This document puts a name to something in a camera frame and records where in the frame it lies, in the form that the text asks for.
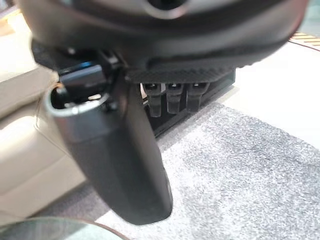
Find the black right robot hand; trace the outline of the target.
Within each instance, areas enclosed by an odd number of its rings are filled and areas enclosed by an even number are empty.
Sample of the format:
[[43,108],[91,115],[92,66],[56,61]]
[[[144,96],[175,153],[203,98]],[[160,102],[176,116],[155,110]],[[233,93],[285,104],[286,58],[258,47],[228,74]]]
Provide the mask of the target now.
[[43,106],[71,157],[122,219],[173,209],[149,117],[196,112],[211,83],[298,30],[306,0],[19,0],[36,63],[58,74]]

